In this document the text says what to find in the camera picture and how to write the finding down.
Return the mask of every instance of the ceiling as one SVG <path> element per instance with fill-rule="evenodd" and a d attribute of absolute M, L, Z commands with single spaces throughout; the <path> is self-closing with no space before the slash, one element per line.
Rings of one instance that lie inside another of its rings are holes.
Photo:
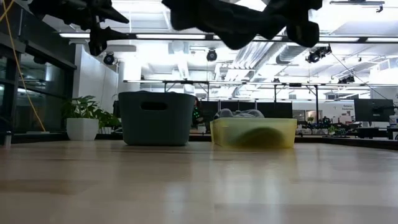
<path fill-rule="evenodd" d="M 379 6 L 336 6 L 324 0 L 320 10 L 310 11 L 309 14 L 311 20 L 320 25 L 323 35 L 398 37 L 398 1 L 384 1 L 384 10 L 377 13 Z M 232 3 L 262 10 L 266 7 L 264 2 L 267 1 L 234 0 Z M 170 11 L 158 0 L 113 0 L 113 6 L 131 22 L 121 24 L 107 20 L 102 24 L 103 27 L 110 26 L 120 32 L 200 33 L 197 29 L 173 30 Z M 82 32 L 77 26 L 67 26 L 50 16 L 44 21 L 59 32 Z M 331 44 L 334 56 L 328 55 L 314 64 L 305 61 L 310 49 L 284 43 L 253 42 L 241 50 L 230 50 L 220 41 L 124 40 L 108 44 L 135 45 L 135 55 L 142 65 L 142 76 L 146 80 L 176 80 L 187 75 L 185 78 L 191 80 L 270 82 L 279 78 L 282 82 L 337 83 L 339 78 L 349 75 L 346 69 L 349 68 L 362 82 L 371 82 L 372 69 L 381 62 L 398 57 L 398 45 L 394 44 Z M 183 46 L 182 53 L 176 50 L 176 45 Z M 216 50 L 217 61 L 207 62 L 208 49 Z M 156 85 L 142 84 L 142 87 L 163 91 L 161 86 Z M 200 86 L 197 86 L 196 91 L 203 92 Z M 258 95 L 272 96 L 273 90 L 268 92 L 258 86 L 222 86 L 211 93 L 212 96 L 243 95 L 253 98 Z"/>

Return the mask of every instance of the dark gray plastic bin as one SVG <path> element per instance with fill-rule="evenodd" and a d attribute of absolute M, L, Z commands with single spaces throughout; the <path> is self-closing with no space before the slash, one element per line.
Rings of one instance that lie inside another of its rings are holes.
<path fill-rule="evenodd" d="M 123 140 L 138 146 L 184 146 L 195 97 L 147 91 L 119 93 Z"/>

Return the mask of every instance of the cable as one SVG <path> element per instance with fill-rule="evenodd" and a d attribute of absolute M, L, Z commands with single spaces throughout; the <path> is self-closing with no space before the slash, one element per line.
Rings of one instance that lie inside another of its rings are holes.
<path fill-rule="evenodd" d="M 8 7 L 8 9 L 11 8 L 11 4 L 12 4 L 13 2 L 14 2 L 14 0 L 11 1 L 10 6 Z M 35 107 L 34 107 L 34 105 L 33 105 L 33 103 L 32 103 L 32 100 L 30 99 L 29 93 L 28 93 L 27 88 L 26 88 L 24 76 L 22 75 L 21 66 L 19 66 L 19 60 L 18 60 L 17 52 L 16 52 L 16 50 L 15 50 L 14 40 L 12 39 L 11 26 L 10 26 L 10 22 L 9 22 L 9 20 L 8 20 L 7 9 L 6 9 L 6 3 L 5 3 L 4 1 L 2 2 L 2 6 L 3 6 L 3 8 L 4 8 L 4 15 L 5 15 L 5 17 L 6 17 L 8 33 L 9 33 L 9 35 L 10 35 L 10 41 L 11 41 L 11 45 L 12 45 L 12 51 L 14 52 L 15 62 L 17 63 L 18 72 L 19 72 L 19 75 L 21 76 L 22 84 L 24 85 L 24 88 L 25 88 L 25 91 L 26 91 L 27 99 L 29 100 L 30 106 L 32 107 L 33 112 L 34 112 L 36 118 L 39 120 L 39 123 L 40 123 L 40 126 L 42 127 L 42 130 L 45 132 L 45 128 L 44 128 L 44 125 L 43 125 L 43 123 L 42 123 L 42 120 L 39 118 L 39 116 L 38 116 L 38 114 L 37 114 L 37 112 L 36 112 L 36 109 L 35 109 Z"/>
<path fill-rule="evenodd" d="M 373 87 L 371 87 L 370 85 L 368 85 L 366 82 L 362 81 L 362 79 L 360 79 L 360 78 L 359 78 L 357 75 L 355 75 L 349 68 L 347 68 L 347 66 L 346 66 L 343 62 L 341 62 L 341 60 L 338 59 L 338 58 L 336 57 L 336 55 L 334 55 L 333 53 L 331 53 L 331 54 L 334 56 L 334 58 L 335 58 L 337 61 L 339 61 L 339 63 L 340 63 L 342 66 L 345 67 L 345 69 L 347 69 L 347 71 L 350 72 L 350 74 L 352 74 L 353 76 L 355 76 L 355 78 L 357 78 L 357 79 L 358 79 L 359 81 L 361 81 L 364 85 L 368 86 L 371 90 L 373 90 L 374 92 L 376 92 L 378 95 L 380 95 L 380 96 L 383 97 L 384 99 L 390 100 L 390 99 L 388 99 L 387 97 L 383 96 L 381 93 L 379 93 L 377 90 L 375 90 Z"/>
<path fill-rule="evenodd" d="M 11 6 L 14 4 L 14 1 L 15 0 L 12 0 L 11 2 L 10 2 L 10 5 L 6 8 L 5 6 L 6 6 L 6 3 L 4 2 L 5 0 L 3 0 L 3 2 L 2 2 L 2 4 L 3 4 L 3 8 L 4 8 L 4 13 L 1 15 L 1 17 L 0 17 L 0 22 L 4 19 L 4 16 L 6 16 L 7 15 L 7 12 L 10 10 L 10 8 L 11 8 Z"/>

